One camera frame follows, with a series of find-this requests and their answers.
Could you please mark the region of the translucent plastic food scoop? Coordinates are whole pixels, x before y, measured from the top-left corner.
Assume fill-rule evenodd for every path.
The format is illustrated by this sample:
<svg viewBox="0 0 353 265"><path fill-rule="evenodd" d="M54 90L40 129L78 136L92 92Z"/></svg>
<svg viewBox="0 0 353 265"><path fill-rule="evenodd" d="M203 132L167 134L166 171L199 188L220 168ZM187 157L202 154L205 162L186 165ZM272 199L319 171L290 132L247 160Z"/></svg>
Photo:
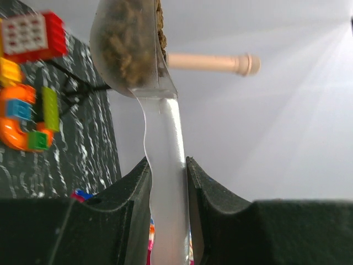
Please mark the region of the translucent plastic food scoop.
<svg viewBox="0 0 353 265"><path fill-rule="evenodd" d="M144 150L152 172L152 264L188 264L188 182L178 92L158 36L156 1L100 1L90 52L104 82L136 98L145 118Z"/></svg>

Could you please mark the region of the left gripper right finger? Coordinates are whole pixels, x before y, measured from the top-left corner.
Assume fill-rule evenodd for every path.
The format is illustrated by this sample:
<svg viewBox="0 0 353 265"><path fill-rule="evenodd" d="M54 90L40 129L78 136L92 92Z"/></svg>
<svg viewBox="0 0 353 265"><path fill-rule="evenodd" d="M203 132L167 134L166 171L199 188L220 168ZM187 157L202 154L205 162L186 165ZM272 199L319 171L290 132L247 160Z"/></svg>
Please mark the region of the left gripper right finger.
<svg viewBox="0 0 353 265"><path fill-rule="evenodd" d="M249 202L186 160L195 264L351 264L352 202Z"/></svg>

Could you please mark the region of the pink pet food bag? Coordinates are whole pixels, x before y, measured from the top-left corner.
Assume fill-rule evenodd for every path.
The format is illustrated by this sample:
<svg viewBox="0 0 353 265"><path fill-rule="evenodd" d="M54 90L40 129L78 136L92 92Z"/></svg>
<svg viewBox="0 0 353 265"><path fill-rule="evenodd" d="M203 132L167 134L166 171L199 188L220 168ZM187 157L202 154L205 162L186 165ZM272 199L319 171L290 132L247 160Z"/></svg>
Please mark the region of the pink pet food bag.
<svg viewBox="0 0 353 265"><path fill-rule="evenodd" d="M73 198L81 203L84 202L85 200L92 198L92 197L93 197L92 194L88 194L85 191L80 190L80 189L75 189L71 194L71 198Z"/></svg>

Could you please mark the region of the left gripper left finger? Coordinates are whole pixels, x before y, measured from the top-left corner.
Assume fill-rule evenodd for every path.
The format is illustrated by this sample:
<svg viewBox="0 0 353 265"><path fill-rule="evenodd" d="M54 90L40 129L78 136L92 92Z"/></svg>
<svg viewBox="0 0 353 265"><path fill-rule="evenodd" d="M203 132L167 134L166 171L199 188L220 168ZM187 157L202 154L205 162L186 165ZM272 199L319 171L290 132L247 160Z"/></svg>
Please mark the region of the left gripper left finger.
<svg viewBox="0 0 353 265"><path fill-rule="evenodd" d="M2 199L2 264L146 264L151 170L76 199Z"/></svg>

